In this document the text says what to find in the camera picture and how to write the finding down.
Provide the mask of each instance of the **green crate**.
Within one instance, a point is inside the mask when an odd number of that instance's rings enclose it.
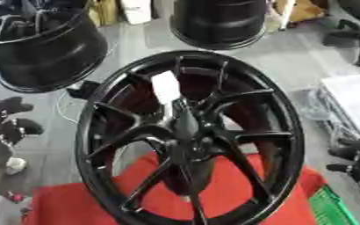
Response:
[[[340,197],[327,185],[309,201],[318,225],[359,225]]]

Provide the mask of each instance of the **red cloth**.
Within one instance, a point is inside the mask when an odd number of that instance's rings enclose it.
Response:
[[[248,156],[248,159],[262,176],[263,166],[259,155]],[[122,192],[129,194],[155,167],[155,155],[147,154],[127,167],[114,180]],[[315,219],[308,205],[308,198],[325,184],[326,181],[320,174],[304,168],[290,197],[261,224],[314,225]],[[199,194],[207,217],[227,213],[249,200],[251,196],[249,181],[223,157],[217,159],[211,184]],[[163,183],[147,193],[142,206],[154,214],[173,219],[189,220],[192,217],[191,204],[181,200]],[[24,225],[53,224],[114,225],[116,222],[101,209],[83,184],[69,184],[40,188],[34,194],[31,213],[24,219]]]

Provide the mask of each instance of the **gray floor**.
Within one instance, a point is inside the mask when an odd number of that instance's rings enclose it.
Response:
[[[106,27],[103,33],[112,52],[104,63],[88,79],[103,81],[113,71],[151,54],[176,49],[195,49],[176,39],[169,30],[167,18],[171,14],[171,1],[158,4],[164,18],[145,25],[121,23]],[[301,111],[304,91],[317,87],[323,77],[360,74],[360,68],[352,65],[357,48],[338,49],[324,47],[320,40],[330,31],[342,13],[335,11],[332,18],[310,22],[281,33],[270,33],[251,47],[221,52],[259,68],[288,93]],[[22,114],[44,125],[41,137],[31,137],[16,148],[17,156],[28,160],[30,167],[21,175],[7,177],[0,191],[31,193],[41,185],[58,185],[79,181],[73,158],[76,124],[63,119],[55,105],[63,91],[46,94],[22,95],[25,101],[35,105],[35,110]],[[0,85],[0,99],[20,95],[7,91]],[[61,103],[64,113],[77,118],[83,101],[67,96]],[[306,133],[306,163],[321,172],[333,189],[342,197],[350,211],[360,221],[360,195],[350,178],[325,169],[330,162],[337,162],[327,154],[328,137],[316,123],[303,118]]]

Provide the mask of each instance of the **cable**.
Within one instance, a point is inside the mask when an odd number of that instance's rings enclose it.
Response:
[[[64,91],[60,97],[57,99],[57,102],[56,102],[56,110],[57,112],[62,116],[62,118],[64,118],[65,120],[68,120],[70,122],[73,122],[73,123],[76,123],[77,124],[77,121],[74,120],[74,119],[71,119],[70,117],[66,116],[63,112],[62,112],[62,109],[60,107],[60,103],[61,101],[64,99],[65,95],[67,94],[67,91]]]

